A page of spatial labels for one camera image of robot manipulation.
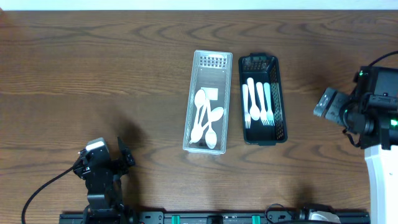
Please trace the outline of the pale green plastic fork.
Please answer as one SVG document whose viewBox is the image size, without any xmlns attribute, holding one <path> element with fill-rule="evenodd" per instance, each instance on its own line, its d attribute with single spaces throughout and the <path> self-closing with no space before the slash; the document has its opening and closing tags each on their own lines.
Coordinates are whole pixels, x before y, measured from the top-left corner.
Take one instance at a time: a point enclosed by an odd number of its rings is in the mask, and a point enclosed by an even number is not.
<svg viewBox="0 0 398 224">
<path fill-rule="evenodd" d="M 270 126 L 274 126 L 274 114 L 272 111 L 272 105 L 271 105 L 271 86 L 268 82 L 264 83 L 264 93 L 266 96 L 266 102 L 267 102 L 267 120 Z"/>
</svg>

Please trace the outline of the white plastic spoon group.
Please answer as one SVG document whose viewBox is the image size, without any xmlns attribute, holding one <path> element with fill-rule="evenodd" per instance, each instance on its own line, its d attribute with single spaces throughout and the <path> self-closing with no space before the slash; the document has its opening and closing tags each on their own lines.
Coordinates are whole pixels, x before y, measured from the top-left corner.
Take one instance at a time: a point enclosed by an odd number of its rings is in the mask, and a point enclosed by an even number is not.
<svg viewBox="0 0 398 224">
<path fill-rule="evenodd" d="M 251 108 L 249 110 L 249 113 L 251 115 L 251 118 L 253 120 L 257 121 L 260 118 L 260 111 L 259 111 L 259 108 L 256 105 L 255 87 L 254 87 L 253 78 L 248 78 L 247 79 L 247 85 L 248 85 L 249 94 L 250 94 L 250 98 L 251 98 Z"/>
</svg>

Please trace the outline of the white plastic fork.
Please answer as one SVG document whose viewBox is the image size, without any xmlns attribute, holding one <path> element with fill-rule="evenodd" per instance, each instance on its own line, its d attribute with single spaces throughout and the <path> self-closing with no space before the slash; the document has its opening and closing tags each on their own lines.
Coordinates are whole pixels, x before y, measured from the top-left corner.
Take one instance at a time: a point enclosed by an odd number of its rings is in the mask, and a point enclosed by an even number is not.
<svg viewBox="0 0 398 224">
<path fill-rule="evenodd" d="M 260 105 L 261 105 L 261 111 L 260 111 L 260 119 L 261 122 L 264 126 L 268 126 L 268 120 L 267 120 L 267 115 L 266 115 L 266 104 L 265 104 L 265 96 L 264 96 L 264 88 L 261 82 L 256 83 L 256 90 L 257 94 L 259 97 Z"/>
<path fill-rule="evenodd" d="M 249 129 L 251 127 L 251 115 L 249 114 L 248 108 L 248 99 L 249 99 L 249 90 L 246 84 L 242 85 L 243 89 L 243 106 L 244 106 L 244 122 L 245 128 Z"/>
</svg>

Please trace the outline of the black plastic basket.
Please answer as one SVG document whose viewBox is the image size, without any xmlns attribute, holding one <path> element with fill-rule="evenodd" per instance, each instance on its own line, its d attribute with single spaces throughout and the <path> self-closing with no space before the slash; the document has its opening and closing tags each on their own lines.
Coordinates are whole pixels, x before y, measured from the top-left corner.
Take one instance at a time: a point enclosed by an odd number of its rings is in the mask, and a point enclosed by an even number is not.
<svg viewBox="0 0 398 224">
<path fill-rule="evenodd" d="M 277 57 L 251 53 L 238 60 L 243 137 L 248 144 L 286 142 L 287 125 Z"/>
</svg>

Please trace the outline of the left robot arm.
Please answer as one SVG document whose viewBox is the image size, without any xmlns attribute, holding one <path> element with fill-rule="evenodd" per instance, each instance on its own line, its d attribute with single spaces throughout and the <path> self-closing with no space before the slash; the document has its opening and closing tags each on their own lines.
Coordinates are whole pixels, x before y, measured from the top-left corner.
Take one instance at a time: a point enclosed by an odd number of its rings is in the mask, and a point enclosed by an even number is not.
<svg viewBox="0 0 398 224">
<path fill-rule="evenodd" d="M 83 223 L 136 223 L 136 212 L 123 202 L 121 177 L 135 165 L 131 150 L 118 138 L 121 153 L 112 159 L 104 138 L 90 141 L 79 152 L 73 172 L 85 181 L 89 205 Z"/>
</svg>

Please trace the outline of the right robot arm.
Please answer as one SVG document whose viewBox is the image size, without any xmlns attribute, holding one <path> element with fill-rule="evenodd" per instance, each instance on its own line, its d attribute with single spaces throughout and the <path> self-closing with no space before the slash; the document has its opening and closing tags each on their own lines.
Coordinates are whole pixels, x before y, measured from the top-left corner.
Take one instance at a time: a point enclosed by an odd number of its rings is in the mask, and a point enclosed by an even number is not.
<svg viewBox="0 0 398 224">
<path fill-rule="evenodd" d="M 350 94 L 327 88 L 313 113 L 344 128 L 364 150 L 371 223 L 397 223 L 397 69 L 363 66 Z"/>
</svg>

